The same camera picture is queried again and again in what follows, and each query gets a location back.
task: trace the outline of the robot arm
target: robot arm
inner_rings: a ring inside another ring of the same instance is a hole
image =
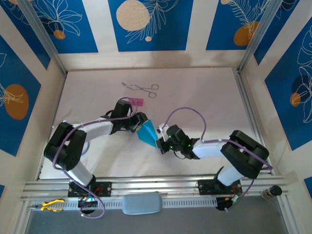
[[[173,150],[174,152],[181,152],[187,159],[202,159],[212,156],[226,157],[232,165],[220,170],[216,175],[216,182],[224,186],[230,186],[244,177],[257,178],[263,162],[251,154],[256,155],[262,161],[265,161],[269,156],[269,151],[265,147],[239,130],[233,131],[229,140],[203,142],[199,138],[189,138],[177,125],[169,127],[166,133],[168,135],[166,141],[162,137],[156,142],[162,154]]]
[[[106,115],[100,117],[98,123],[76,130],[70,136],[68,144],[63,146],[58,155],[56,164],[81,185],[85,187],[90,186],[91,182],[95,182],[95,177],[80,161],[84,143],[100,136],[111,135],[117,131],[129,131],[134,133],[137,128],[147,120],[144,113],[138,112],[131,118],[114,120],[116,118],[126,117],[129,111],[132,111],[131,104],[127,101],[119,100],[114,110],[111,110],[106,113]],[[112,119],[112,121],[103,122],[102,120],[104,119]],[[64,138],[78,125],[79,124],[71,125],[67,122],[61,123],[45,147],[44,156],[53,162],[56,152]]]
[[[125,118],[128,116],[129,111],[132,112],[130,103],[119,100],[114,110],[108,111],[106,115],[100,117],[98,123],[88,126],[82,125],[82,128],[75,130],[70,135],[68,143],[60,150],[56,165],[66,171],[80,185],[88,188],[90,191],[96,190],[98,185],[95,176],[80,162],[83,145],[94,138],[111,135],[117,131],[136,132],[148,119],[141,112]],[[53,162],[62,142],[75,127],[75,125],[67,122],[61,123],[48,142],[44,150],[44,156]],[[205,187],[208,189],[206,189],[205,193],[203,191],[201,193],[201,190],[199,190],[202,195],[229,194],[231,185],[237,183],[241,178],[257,178],[264,160],[269,155],[266,148],[238,130],[230,135],[229,140],[202,142],[199,138],[189,138],[177,125],[166,126],[164,129],[166,129],[167,140],[164,139],[164,135],[156,140],[156,146],[162,154],[173,150],[174,152],[181,152],[187,159],[225,156],[232,164],[227,169],[221,168],[213,180],[205,182]],[[88,195],[88,193],[80,190],[78,187],[72,188],[72,190],[78,191],[77,196]]]

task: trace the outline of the pink block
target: pink block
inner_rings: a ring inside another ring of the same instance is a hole
[[[132,99],[134,99],[136,101],[138,106],[143,106],[143,101],[144,100],[142,98],[134,98],[133,97]],[[130,102],[131,105],[135,105],[135,103],[131,99],[129,99],[129,102]]]

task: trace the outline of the yellow-handled pliers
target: yellow-handled pliers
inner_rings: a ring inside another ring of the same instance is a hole
[[[55,200],[52,200],[52,201],[49,201],[49,202],[43,202],[41,205],[33,205],[33,206],[29,206],[27,207],[28,209],[35,209],[35,210],[42,210],[44,211],[45,209],[49,210],[49,211],[53,211],[53,212],[59,212],[59,211],[62,211],[63,208],[60,208],[60,209],[53,209],[51,207],[48,207],[49,205],[52,205],[54,203],[57,203],[57,202],[64,202],[65,200],[64,199],[55,199]]]

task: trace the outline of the white tabletop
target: white tabletop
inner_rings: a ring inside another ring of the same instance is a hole
[[[150,87],[158,84],[156,98],[132,91],[121,83]],[[69,72],[59,104],[55,126],[66,120],[83,123],[112,110],[121,97],[143,98],[139,111],[154,126],[163,123],[178,107],[192,107],[207,121],[205,139],[228,138],[233,130],[242,130],[254,138],[231,68],[132,69]],[[190,110],[176,112],[169,126],[177,124],[190,137],[200,137],[202,119]],[[82,163],[96,177],[163,176],[216,173],[229,162],[224,157],[180,160],[172,152],[160,150],[140,141],[137,134],[117,132],[90,142]],[[41,179],[65,178],[45,159]]]

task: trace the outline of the light blue pad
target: light blue pad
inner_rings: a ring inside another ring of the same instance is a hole
[[[162,208],[159,193],[127,194],[122,198],[122,211],[126,215],[157,213]]]
[[[143,123],[142,127],[137,130],[137,136],[141,141],[144,141],[145,143],[158,148],[156,145],[156,140],[158,139],[158,136],[150,119]]]

